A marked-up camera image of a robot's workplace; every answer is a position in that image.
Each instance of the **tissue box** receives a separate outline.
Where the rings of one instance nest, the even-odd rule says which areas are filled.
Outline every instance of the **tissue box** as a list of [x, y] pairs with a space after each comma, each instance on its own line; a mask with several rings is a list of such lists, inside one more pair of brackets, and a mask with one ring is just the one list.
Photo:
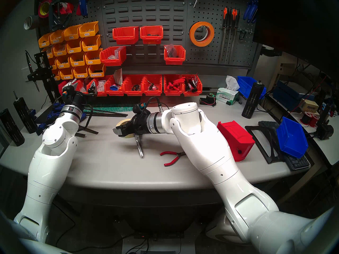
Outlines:
[[219, 88], [217, 92], [217, 100], [232, 105], [238, 99], [239, 91], [232, 91], [226, 88]]

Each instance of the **gray table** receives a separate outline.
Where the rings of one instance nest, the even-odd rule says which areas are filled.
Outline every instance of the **gray table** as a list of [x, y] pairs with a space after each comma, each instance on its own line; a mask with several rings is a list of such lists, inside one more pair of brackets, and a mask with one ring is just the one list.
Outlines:
[[[177, 99], [177, 103], [195, 101], [198, 97]], [[255, 112], [251, 119], [241, 116], [242, 105], [228, 106], [217, 102], [217, 106], [199, 105], [207, 117], [218, 124], [235, 120], [242, 127], [258, 125], [258, 121], [273, 121], [270, 115]], [[150, 107], [151, 112], [158, 111]], [[127, 118], [133, 116], [126, 112]], [[112, 128], [121, 120], [114, 117], [92, 117], [89, 128], [98, 131], [98, 135], [86, 133], [86, 138], [78, 138], [79, 145], [66, 178], [66, 184], [97, 189], [112, 190], [191, 190], [212, 188], [211, 182], [191, 164], [187, 157], [181, 157], [170, 167], [164, 167], [174, 159], [173, 155], [160, 156], [163, 151], [182, 152], [174, 135], [146, 134], [141, 138], [144, 157], [141, 158], [134, 138], [123, 139], [115, 135]], [[0, 165], [27, 175], [30, 161], [35, 150], [41, 145], [42, 136], [28, 134], [23, 129], [25, 143], [16, 147], [13, 142], [0, 159]], [[256, 133], [260, 142], [263, 135]], [[247, 157], [237, 163], [239, 169], [251, 183], [258, 183], [289, 176], [299, 171], [290, 171], [286, 163], [268, 165], [256, 145]]]

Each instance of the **cardboard box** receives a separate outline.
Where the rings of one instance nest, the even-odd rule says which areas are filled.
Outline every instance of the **cardboard box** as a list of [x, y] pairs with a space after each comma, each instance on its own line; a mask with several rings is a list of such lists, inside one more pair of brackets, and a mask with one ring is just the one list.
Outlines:
[[226, 88], [219, 88], [217, 91], [217, 100], [232, 105], [238, 99], [239, 91], [232, 91]]
[[305, 99], [301, 99], [299, 103], [299, 107], [303, 112], [311, 112], [311, 113], [315, 113], [319, 108], [316, 102], [305, 100]]

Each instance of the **red pliers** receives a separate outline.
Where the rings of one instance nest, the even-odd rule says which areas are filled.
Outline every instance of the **red pliers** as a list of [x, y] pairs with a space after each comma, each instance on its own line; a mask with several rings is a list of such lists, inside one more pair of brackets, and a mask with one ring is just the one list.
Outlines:
[[173, 159], [172, 162], [170, 162], [170, 163], [165, 163], [165, 164], [164, 164], [165, 167], [168, 167], [168, 166], [173, 165], [175, 162], [178, 161], [179, 157], [182, 157], [183, 155], [186, 155], [185, 152], [177, 153], [177, 152], [172, 152], [172, 151], [165, 151], [165, 152], [160, 153], [160, 155], [166, 155], [166, 154], [169, 154], [169, 155], [177, 155], [177, 157], [176, 157], [175, 159]]

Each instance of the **orange tape roll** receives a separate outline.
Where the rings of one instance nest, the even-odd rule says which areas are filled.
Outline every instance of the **orange tape roll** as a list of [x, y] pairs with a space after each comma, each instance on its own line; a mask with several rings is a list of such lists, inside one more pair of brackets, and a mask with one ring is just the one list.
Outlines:
[[[199, 28], [199, 27], [204, 27], [207, 29], [207, 34], [206, 36], [201, 40], [198, 41], [197, 39], [195, 39], [194, 37], [194, 33], [195, 31]], [[189, 30], [189, 37], [192, 41], [192, 43], [198, 47], [204, 47], [207, 46], [211, 43], [211, 41], [214, 38], [214, 28], [213, 26], [208, 23], [208, 22], [197, 22], [195, 24], [193, 24]]]

